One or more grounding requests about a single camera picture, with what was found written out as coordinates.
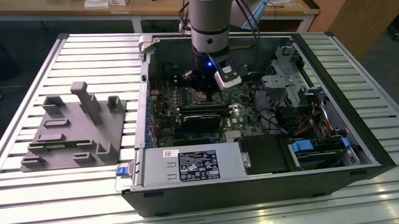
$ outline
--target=cardboard box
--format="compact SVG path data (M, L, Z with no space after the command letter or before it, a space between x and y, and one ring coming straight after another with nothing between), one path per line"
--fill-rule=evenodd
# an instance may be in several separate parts
M129 3L129 0L109 0L109 5L113 6L125 6Z

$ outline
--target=white container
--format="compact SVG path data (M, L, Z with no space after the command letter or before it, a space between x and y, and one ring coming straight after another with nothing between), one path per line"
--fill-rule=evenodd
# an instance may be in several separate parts
M125 6L129 0L109 0L109 5L112 6Z
M108 0L85 0L85 10L109 8Z

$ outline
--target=slotted aluminum surface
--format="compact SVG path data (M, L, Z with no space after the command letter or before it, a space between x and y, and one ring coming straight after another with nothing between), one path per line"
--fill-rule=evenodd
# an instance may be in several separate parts
M333 38L301 34L396 164L399 163L397 106ZM37 89L0 157L0 223L392 223L399 218L399 168L356 182L332 195L172 217L142 218L114 191L114 166L18 172L44 110L44 97L60 94L76 102L68 85L85 81L98 100L128 100L121 161L133 159L137 119L138 34L70 35L57 41L37 80ZM311 81L317 85L311 71Z

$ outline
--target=floor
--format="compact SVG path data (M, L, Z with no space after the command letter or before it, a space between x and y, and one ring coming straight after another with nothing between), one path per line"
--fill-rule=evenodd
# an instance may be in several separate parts
M58 33L129 33L128 21L52 21L44 30L37 21L0 22L0 42L20 74L0 82L0 135L2 135ZM144 32L176 32L177 21L145 21ZM399 103L399 42L383 35L361 64Z

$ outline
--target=wooden desk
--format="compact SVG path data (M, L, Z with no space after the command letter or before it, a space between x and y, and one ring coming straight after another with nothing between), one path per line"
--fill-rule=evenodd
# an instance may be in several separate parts
M299 20L299 32L305 32L320 10L311 9L303 0L265 8L262 20ZM181 0L130 0L126 6L84 10L84 0L0 0L0 21L52 20L130 20L141 33L141 20L177 20Z
M133 28L134 32L142 32L141 20L177 20L178 10L182 0L134 0L133 2ZM311 9L303 0L293 0L287 4L266 7L262 20L300 20L297 32L305 32L312 24L313 16L319 14L319 9Z
M113 15L130 14L133 0L126 6L85 10L84 0L0 0L0 15Z

